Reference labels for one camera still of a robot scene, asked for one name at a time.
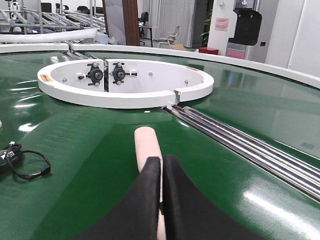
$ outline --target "sticker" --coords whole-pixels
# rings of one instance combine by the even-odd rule
[[[199,69],[196,69],[196,68],[190,67],[190,66],[186,66],[186,68],[187,68],[187,69],[191,69],[191,70],[193,70],[193,71],[199,71]]]
[[[215,30],[216,31],[224,31],[228,30],[229,18],[217,18],[215,20]]]
[[[49,77],[47,74],[41,74],[40,77],[44,82],[52,82],[51,77]]]

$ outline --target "pink poster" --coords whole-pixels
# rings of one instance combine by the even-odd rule
[[[228,30],[229,18],[217,18],[215,20],[215,30],[224,31]]]

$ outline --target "orange warning label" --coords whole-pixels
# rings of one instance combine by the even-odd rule
[[[44,81],[44,82],[51,82],[52,81],[51,77],[49,77],[47,74],[41,74],[40,77],[41,77],[42,81]]]

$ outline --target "office chair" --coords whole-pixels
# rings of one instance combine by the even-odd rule
[[[146,22],[148,21],[149,21],[149,13],[147,11],[144,11],[143,13],[141,13],[141,17],[139,19],[139,25],[145,26]],[[140,38],[143,38],[144,36],[145,36],[145,30],[143,28],[140,28]],[[140,43],[143,43],[143,45],[146,45],[145,41],[140,40]]]
[[[172,31],[168,32],[170,34],[169,36],[159,38],[158,48],[160,47],[161,44],[168,44],[169,48],[172,49],[171,44],[175,43],[176,37],[179,34],[179,29],[180,29],[180,26],[178,25],[176,26],[174,32]]]

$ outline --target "screw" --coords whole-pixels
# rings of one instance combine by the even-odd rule
[[[95,79],[101,79],[101,78],[102,78],[101,72],[96,72],[96,73],[94,74],[94,78],[95,78]]]

